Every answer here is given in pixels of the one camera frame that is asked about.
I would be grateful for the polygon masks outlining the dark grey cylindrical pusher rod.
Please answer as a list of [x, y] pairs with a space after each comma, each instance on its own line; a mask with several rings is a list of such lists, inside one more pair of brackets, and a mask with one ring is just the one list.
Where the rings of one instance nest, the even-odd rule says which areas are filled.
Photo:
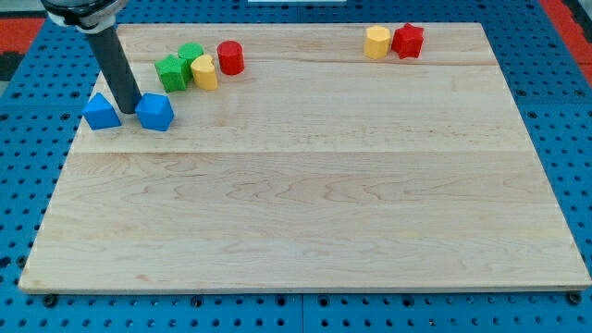
[[142, 95], [115, 28], [89, 34], [87, 40], [119, 110], [134, 114]]

